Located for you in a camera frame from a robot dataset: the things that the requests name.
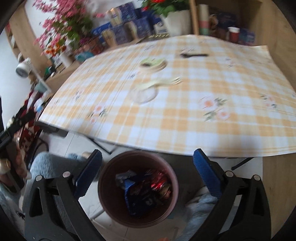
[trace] tile floor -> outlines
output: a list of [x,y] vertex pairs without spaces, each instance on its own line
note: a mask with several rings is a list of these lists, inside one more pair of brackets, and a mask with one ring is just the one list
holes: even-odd
[[[67,156],[70,153],[81,155],[85,151],[92,152],[94,149],[99,149],[98,146],[79,134],[68,133],[65,138],[61,138],[42,133],[40,137],[48,142],[50,153],[60,156]],[[108,155],[102,151],[104,162],[108,162],[111,158],[122,152],[131,150],[131,148],[116,147],[106,143],[100,144],[108,150],[116,148],[112,155]],[[198,185],[198,183],[200,184],[200,177],[192,163],[191,157],[163,153],[159,155],[161,155],[173,167],[178,178],[180,186],[179,199],[174,211],[163,222],[145,229],[125,227],[113,221],[107,213],[104,212],[94,220],[93,224],[107,241],[152,241],[163,237],[168,237],[172,240],[172,238],[180,235],[186,226],[183,207],[199,189],[200,185]],[[218,162],[225,171],[230,170],[232,166],[242,160],[227,158],[210,159]],[[245,178],[250,178],[254,174],[258,174],[262,177],[262,158],[252,159],[247,164],[235,170],[234,173],[239,177]],[[86,195],[79,199],[79,202],[88,217],[91,217],[93,214],[102,210],[97,186],[98,181],[94,181],[89,187]]]

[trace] white wall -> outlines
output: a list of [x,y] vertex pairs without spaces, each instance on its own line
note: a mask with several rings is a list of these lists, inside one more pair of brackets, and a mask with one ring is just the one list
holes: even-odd
[[[132,0],[88,0],[86,6],[90,12],[105,13],[113,7],[117,7],[131,1]],[[132,2],[135,8],[141,7],[142,1],[133,0]],[[33,7],[33,3],[34,0],[27,0],[25,4],[25,10],[33,32],[35,33],[36,37],[39,37],[44,32],[42,27],[44,20],[48,17],[52,17],[53,15],[50,13],[43,13],[41,10],[37,10],[36,7]],[[100,20],[99,22],[97,19],[94,21],[94,27],[98,27],[107,22],[107,20]]]
[[2,118],[4,126],[22,107],[30,91],[29,79],[19,77],[15,69],[18,61],[14,56],[3,31],[0,35],[0,96],[2,99]]

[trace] box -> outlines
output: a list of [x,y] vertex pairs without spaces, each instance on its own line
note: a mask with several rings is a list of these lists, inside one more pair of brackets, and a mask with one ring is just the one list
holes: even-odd
[[151,35],[147,17],[130,21],[125,25],[133,39],[141,39]]
[[111,19],[110,22],[113,27],[137,19],[135,8],[132,2],[112,8],[111,10],[107,11],[107,14]]
[[118,25],[102,32],[102,36],[110,47],[129,43],[132,39],[127,34],[124,25]]
[[159,15],[155,14],[153,10],[142,11],[142,16],[147,17],[151,31],[154,30],[155,34],[165,34],[167,29],[161,21]]
[[98,36],[99,39],[100,39],[100,41],[101,41],[101,43],[102,43],[103,45],[106,45],[106,41],[105,41],[105,39],[104,39],[103,36],[102,36],[102,32],[103,32],[104,30],[106,30],[106,29],[109,29],[109,28],[111,28],[111,23],[106,23],[106,24],[104,24],[104,25],[102,25],[102,26],[99,26],[98,28],[93,29],[93,30],[91,31],[91,33],[92,33],[94,36]]

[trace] tablecloth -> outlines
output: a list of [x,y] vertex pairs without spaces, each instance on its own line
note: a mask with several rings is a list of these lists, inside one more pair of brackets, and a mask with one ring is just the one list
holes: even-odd
[[[181,51],[208,53],[182,58]],[[157,73],[145,58],[164,58]],[[145,104],[130,98],[139,83],[180,76]],[[266,46],[208,36],[137,44],[88,59],[58,90],[40,121],[146,150],[208,156],[273,156],[296,151],[296,93]]]

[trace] red cup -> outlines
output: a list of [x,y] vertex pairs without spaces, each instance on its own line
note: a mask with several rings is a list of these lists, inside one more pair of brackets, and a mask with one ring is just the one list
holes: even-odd
[[240,28],[229,27],[229,41],[232,43],[237,43],[239,41],[239,31]]

